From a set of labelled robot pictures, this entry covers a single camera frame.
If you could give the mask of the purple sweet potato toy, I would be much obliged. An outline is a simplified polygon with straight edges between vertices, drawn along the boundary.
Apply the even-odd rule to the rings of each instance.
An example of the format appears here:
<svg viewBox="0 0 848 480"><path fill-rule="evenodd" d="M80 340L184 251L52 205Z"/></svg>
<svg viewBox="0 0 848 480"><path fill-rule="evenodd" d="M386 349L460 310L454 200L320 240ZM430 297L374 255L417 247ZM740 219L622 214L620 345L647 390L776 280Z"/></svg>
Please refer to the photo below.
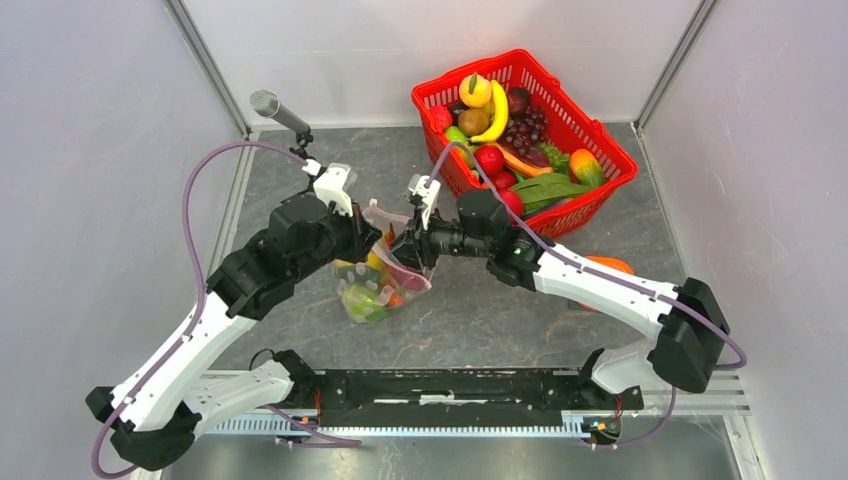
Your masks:
<svg viewBox="0 0 848 480"><path fill-rule="evenodd" d="M394 282L407 292L419 293L431 288L430 280L416 270L393 264L388 265L387 269Z"/></svg>

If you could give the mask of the yellow banana bunch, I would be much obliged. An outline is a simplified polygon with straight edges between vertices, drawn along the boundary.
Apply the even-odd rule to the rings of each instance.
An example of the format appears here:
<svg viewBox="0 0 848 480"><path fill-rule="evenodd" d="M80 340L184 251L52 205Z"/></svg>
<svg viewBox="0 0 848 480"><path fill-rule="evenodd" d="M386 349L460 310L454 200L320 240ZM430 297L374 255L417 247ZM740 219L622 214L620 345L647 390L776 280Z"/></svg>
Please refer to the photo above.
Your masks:
<svg viewBox="0 0 848 480"><path fill-rule="evenodd" d="M379 280L385 271L383 260L374 251L369 252L364 261L351 263L335 260L332 266L339 278L352 278L354 281Z"/></svg>

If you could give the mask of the orange carrot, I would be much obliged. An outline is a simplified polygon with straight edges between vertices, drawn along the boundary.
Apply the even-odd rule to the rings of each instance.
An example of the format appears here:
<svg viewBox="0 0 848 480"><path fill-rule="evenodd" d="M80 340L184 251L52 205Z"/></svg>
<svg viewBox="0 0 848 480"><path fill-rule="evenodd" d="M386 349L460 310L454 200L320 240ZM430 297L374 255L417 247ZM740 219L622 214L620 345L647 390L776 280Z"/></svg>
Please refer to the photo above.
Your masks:
<svg viewBox="0 0 848 480"><path fill-rule="evenodd" d="M389 308L396 308L403 305L404 302L405 300L402 295L399 295L398 293L393 293L388 300L387 306Z"/></svg>

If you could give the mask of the clear pink zip top bag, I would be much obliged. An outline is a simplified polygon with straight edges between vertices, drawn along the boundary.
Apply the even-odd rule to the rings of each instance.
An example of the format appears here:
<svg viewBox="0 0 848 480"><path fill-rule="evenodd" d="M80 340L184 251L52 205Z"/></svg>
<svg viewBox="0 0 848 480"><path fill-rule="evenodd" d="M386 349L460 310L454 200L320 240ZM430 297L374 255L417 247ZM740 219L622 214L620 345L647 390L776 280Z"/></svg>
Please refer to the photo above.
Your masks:
<svg viewBox="0 0 848 480"><path fill-rule="evenodd" d="M381 231L381 238L365 260L332 263L337 294L348 317L357 323L376 323L432 288L433 271L406 267L390 251L391 242L409 218L382 209L372 199L362 211L366 220Z"/></svg>

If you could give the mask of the red apple toy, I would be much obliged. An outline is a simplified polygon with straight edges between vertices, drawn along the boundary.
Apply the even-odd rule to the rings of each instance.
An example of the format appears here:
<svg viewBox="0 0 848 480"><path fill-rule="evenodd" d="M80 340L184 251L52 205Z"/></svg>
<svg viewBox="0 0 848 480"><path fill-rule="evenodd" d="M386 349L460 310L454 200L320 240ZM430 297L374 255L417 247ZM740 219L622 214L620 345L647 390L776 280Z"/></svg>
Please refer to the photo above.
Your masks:
<svg viewBox="0 0 848 480"><path fill-rule="evenodd" d="M474 152L474 158L479 171L482 171L489 178L500 173L505 167L505 156L503 152L492 144L480 146Z"/></svg>

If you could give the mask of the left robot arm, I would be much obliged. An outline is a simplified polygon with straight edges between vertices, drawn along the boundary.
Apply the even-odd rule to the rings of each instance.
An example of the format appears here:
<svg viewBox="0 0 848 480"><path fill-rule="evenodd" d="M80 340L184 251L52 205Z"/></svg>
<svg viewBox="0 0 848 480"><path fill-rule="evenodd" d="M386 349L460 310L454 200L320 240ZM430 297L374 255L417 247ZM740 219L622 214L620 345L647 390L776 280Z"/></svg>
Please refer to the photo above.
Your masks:
<svg viewBox="0 0 848 480"><path fill-rule="evenodd" d="M136 373L88 394L86 404L103 424L96 442L108 439L133 469L155 471L244 412L306 405L317 376L292 350L214 386L196 383L229 345L291 298L298 283L335 260L364 261L381 236L357 205L344 214L312 194L285 200L267 228L225 257L202 284L195 309Z"/></svg>

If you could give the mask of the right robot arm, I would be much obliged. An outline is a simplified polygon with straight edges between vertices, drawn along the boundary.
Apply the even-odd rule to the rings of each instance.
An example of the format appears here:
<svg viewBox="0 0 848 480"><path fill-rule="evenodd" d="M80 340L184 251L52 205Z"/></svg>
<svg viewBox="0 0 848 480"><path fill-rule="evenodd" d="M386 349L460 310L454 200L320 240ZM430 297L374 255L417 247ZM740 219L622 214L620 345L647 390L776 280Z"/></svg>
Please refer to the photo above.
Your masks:
<svg viewBox="0 0 848 480"><path fill-rule="evenodd" d="M642 334L638 342L590 355L577 382L585 405L602 408L635 386L707 389L729 343L729 326L706 283L651 281L582 257L514 224L489 190L461 195L453 221L437 214L436 198L427 184L409 192L413 217L391 246L405 267L422 271L442 256L483 258L506 285L581 303Z"/></svg>

